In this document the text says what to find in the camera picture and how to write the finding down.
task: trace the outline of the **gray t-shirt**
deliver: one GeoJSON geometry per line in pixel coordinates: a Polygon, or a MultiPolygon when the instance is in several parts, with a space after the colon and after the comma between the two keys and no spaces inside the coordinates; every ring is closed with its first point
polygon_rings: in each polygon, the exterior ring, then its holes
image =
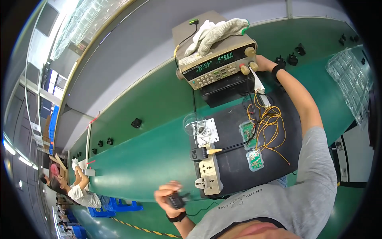
{"type": "Polygon", "coordinates": [[[328,221],[336,193],[325,131],[313,127],[303,138],[294,186],[264,184],[237,193],[206,213],[187,239],[210,239],[234,222],[253,218],[271,218],[302,238],[315,239],[328,221]]]}

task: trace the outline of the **man's arm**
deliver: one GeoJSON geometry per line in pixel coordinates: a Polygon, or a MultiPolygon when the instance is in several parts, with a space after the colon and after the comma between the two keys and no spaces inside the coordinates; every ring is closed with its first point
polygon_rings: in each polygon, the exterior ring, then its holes
{"type": "Polygon", "coordinates": [[[76,180],[74,181],[74,186],[75,185],[77,185],[77,184],[79,184],[79,182],[81,181],[81,176],[79,175],[79,173],[78,173],[78,170],[76,170],[75,172],[74,172],[74,175],[76,176],[76,180]]]}
{"type": "MultiPolygon", "coordinates": [[[[179,216],[179,214],[183,211],[186,211],[185,208],[181,208],[178,210],[175,210],[166,202],[166,197],[171,195],[172,193],[178,191],[182,188],[182,185],[178,181],[170,181],[165,185],[162,185],[159,187],[159,190],[155,191],[154,196],[155,200],[159,204],[159,206],[165,210],[166,214],[169,218],[175,218],[179,216]]],[[[182,221],[175,222],[175,227],[178,229],[180,235],[182,238],[186,238],[188,234],[194,229],[195,223],[191,221],[187,216],[185,216],[182,221]]]]}
{"type": "Polygon", "coordinates": [[[85,187],[89,184],[89,177],[87,177],[83,172],[82,169],[77,165],[76,170],[78,171],[79,176],[81,177],[81,181],[79,182],[79,187],[81,190],[84,190],[85,187]]]}
{"type": "Polygon", "coordinates": [[[195,227],[195,223],[187,216],[185,216],[182,221],[174,223],[174,225],[178,229],[182,238],[186,238],[195,227]]]}
{"type": "MultiPolygon", "coordinates": [[[[257,55],[256,60],[259,66],[259,71],[272,72],[273,68],[277,65],[262,55],[257,55]]],[[[306,131],[313,126],[324,128],[317,105],[305,87],[283,69],[277,72],[276,77],[297,109],[301,120],[303,137],[305,136],[306,131]]]]}

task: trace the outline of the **yellow black floor stripe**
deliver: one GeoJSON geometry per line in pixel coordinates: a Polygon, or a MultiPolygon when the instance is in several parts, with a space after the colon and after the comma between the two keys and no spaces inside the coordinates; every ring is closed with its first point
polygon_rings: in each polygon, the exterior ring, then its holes
{"type": "Polygon", "coordinates": [[[130,227],[132,227],[132,228],[135,228],[135,229],[138,229],[138,230],[141,230],[141,231],[145,231],[145,232],[150,232],[150,233],[155,233],[155,234],[158,234],[158,235],[161,235],[161,236],[169,236],[169,237],[173,237],[173,238],[182,238],[181,236],[178,236],[178,235],[173,235],[173,234],[169,234],[169,233],[161,233],[161,232],[157,232],[157,231],[150,231],[150,230],[147,230],[147,229],[144,229],[144,228],[140,228],[140,227],[137,227],[137,226],[132,226],[132,225],[130,225],[130,224],[128,224],[128,223],[125,223],[125,222],[123,222],[123,221],[121,221],[121,220],[118,220],[118,219],[116,219],[116,218],[113,218],[115,221],[117,221],[117,222],[120,222],[120,223],[122,223],[122,224],[125,224],[125,225],[128,225],[128,226],[130,226],[130,227]]]}

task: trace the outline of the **fluorescent light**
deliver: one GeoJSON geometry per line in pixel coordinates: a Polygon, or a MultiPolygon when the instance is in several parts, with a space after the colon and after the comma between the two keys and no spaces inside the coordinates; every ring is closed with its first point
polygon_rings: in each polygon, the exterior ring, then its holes
{"type": "Polygon", "coordinates": [[[15,155],[16,151],[8,144],[7,141],[3,140],[4,147],[12,154],[15,155]]]}
{"type": "Polygon", "coordinates": [[[28,165],[29,167],[32,166],[32,163],[29,162],[28,160],[24,159],[23,157],[20,156],[19,159],[20,159],[21,162],[25,163],[25,164],[28,165]]]}

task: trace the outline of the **glass light bulb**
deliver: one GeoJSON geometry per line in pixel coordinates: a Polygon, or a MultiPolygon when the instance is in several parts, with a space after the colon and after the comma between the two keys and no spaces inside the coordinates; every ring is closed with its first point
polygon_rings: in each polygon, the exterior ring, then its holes
{"type": "Polygon", "coordinates": [[[190,136],[203,135],[206,132],[206,119],[198,113],[190,113],[183,119],[183,128],[190,136]]]}

